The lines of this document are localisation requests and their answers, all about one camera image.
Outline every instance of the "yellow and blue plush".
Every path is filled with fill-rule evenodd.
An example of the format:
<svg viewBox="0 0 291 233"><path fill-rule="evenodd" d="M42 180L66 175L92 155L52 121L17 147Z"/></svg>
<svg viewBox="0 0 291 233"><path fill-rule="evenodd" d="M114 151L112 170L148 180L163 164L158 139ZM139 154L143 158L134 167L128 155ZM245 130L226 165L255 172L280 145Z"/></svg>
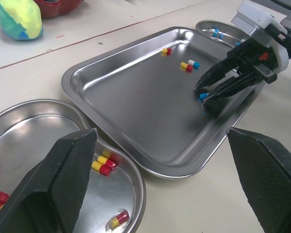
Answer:
<svg viewBox="0 0 291 233"><path fill-rule="evenodd" d="M43 34L40 8L33 0L0 0L0 25L14 40L34 40Z"/></svg>

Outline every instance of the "kidney-shaped metal dish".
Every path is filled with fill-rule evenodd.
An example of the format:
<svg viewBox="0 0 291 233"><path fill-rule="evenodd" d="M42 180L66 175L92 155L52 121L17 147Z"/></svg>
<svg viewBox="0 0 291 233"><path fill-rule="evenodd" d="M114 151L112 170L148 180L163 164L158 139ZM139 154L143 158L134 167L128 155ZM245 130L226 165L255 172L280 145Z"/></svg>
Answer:
<svg viewBox="0 0 291 233"><path fill-rule="evenodd" d="M209 38L219 41L230 48L237 46L236 43L241 43L250 38L245 32L239 28L216 20L203 20L196 24L196 30L209 36Z"/></svg>
<svg viewBox="0 0 291 233"><path fill-rule="evenodd" d="M162 54L171 48L171 54ZM206 108L193 93L200 77L230 49L192 29L174 27L70 68L69 98L140 166L182 178L198 172L264 84ZM181 62L194 60L189 73Z"/></svg>
<svg viewBox="0 0 291 233"><path fill-rule="evenodd" d="M11 194L57 139L87 128L89 124L78 109L56 100L32 100L0 113L0 191ZM104 150L112 152L118 168L108 177L90 171L75 233L105 232L106 223L120 209L129 212L130 221L115 233L135 232L143 217L146 190L137 166L98 138L95 156Z"/></svg>

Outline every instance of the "metal dish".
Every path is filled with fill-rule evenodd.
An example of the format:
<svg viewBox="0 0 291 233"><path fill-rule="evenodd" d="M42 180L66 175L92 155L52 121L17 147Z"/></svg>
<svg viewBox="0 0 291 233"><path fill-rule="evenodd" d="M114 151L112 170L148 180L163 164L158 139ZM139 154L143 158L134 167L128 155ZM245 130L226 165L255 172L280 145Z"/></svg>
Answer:
<svg viewBox="0 0 291 233"><path fill-rule="evenodd" d="M215 29L218 29L218 35L213 36ZM201 32L213 40L219 41L230 48L234 48L236 43L242 43L250 38L245 32L239 28L216 20L203 20L196 24L196 30Z"/></svg>
<svg viewBox="0 0 291 233"><path fill-rule="evenodd" d="M172 48L162 56L162 48ZM68 97L150 173L183 178L197 173L264 84L205 109L193 94L199 78L230 49L202 33L174 27L70 68ZM179 68L189 59L199 70ZM236 75L232 71L227 78Z"/></svg>
<svg viewBox="0 0 291 233"><path fill-rule="evenodd" d="M0 190L11 194L25 174L49 152L55 141L89 128L73 106L56 100L32 100L0 113ZM105 224L119 209L127 209L129 224L114 232L138 228L146 205L146 190L134 162L98 139L95 156L110 150L119 167L109 177L91 170L75 233L105 232Z"/></svg>

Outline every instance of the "white table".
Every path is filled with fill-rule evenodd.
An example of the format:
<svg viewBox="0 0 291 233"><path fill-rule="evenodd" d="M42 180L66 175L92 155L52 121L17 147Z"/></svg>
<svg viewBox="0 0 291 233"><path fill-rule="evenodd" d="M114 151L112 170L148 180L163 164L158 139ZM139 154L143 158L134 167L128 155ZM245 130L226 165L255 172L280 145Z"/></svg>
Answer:
<svg viewBox="0 0 291 233"><path fill-rule="evenodd" d="M115 5L119 4L114 8L121 11L116 20L125 21L123 18L129 9L122 6L119 1L109 1L109 4L111 2ZM172 1L171 4L175 4L175 7L169 10L183 7L183 5L177 5L176 2ZM240 3L241 0L207 0L113 33L1 68L0 111L32 99L50 98L68 101L61 92L60 80L63 73L71 66L168 27L194 28L197 22L204 19L230 22ZM103 12L99 12L98 9L95 13L103 15ZM278 17L279 20L283 18L283 15L276 12L272 12L272 15ZM65 16L68 21L72 21L73 17L74 15L71 18ZM109 23L118 23L114 22L113 18L111 18L112 22L105 20ZM69 25L64 25L61 18L54 19L54 24L57 23L63 27L60 30L70 30ZM86 32L89 22L83 23L84 25L79 25L81 29L71 30L84 33L79 35L80 38L92 37L93 35ZM91 22L91 27L96 28L96 26L99 27L97 22ZM76 38L73 40L61 38L65 40L64 44L74 43L76 40ZM13 48L15 46L16 48L11 49L9 54L17 57L17 60L20 56L15 53L22 50L26 56L21 59L27 59L33 53L40 52L39 45L44 50L52 46L57 48L58 43L54 41L56 40L37 41L32 47L25 43L14 44ZM0 43L0 50L8 52L5 46L10 46L10 44ZM241 118L237 127L276 138L291 152L291 64L279 76L278 81L266 86ZM181 180L163 180L145 172L142 173L146 183L147 204L138 233L263 232L243 193L227 140L219 147L207 165L192 177Z"/></svg>

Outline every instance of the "yellow capsule half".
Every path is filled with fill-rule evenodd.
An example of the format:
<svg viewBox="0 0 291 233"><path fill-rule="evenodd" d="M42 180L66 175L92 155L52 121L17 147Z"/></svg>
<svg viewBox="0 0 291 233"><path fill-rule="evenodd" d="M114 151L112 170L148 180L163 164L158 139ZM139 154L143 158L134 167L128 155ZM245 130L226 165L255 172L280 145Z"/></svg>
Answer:
<svg viewBox="0 0 291 233"><path fill-rule="evenodd" d="M99 156L97 158L97 161L100 162L101 164L105 164L107 162L107 158L106 157L103 157L103 156Z"/></svg>
<svg viewBox="0 0 291 233"><path fill-rule="evenodd" d="M115 228L117 228L119 225L120 225L120 222L118 221L118 219L117 218L112 218L111 220L110 220L110 222L111 222L111 230L114 230Z"/></svg>
<svg viewBox="0 0 291 233"><path fill-rule="evenodd" d="M104 157L106 157L106 158L109 158L110 155L111 155L111 151L109 151L109 150L104 150L104 151L102 152L102 155L103 155Z"/></svg>
<svg viewBox="0 0 291 233"><path fill-rule="evenodd" d="M99 162L97 162L97 161L94 161L94 162L92 163L92 169L95 169L96 171L99 171L100 168L101 168L101 166L102 166L102 164L99 163Z"/></svg>
<svg viewBox="0 0 291 233"><path fill-rule="evenodd" d="M186 64L185 62L181 62L181 64L180 64L183 68L187 68L188 67L188 64Z"/></svg>

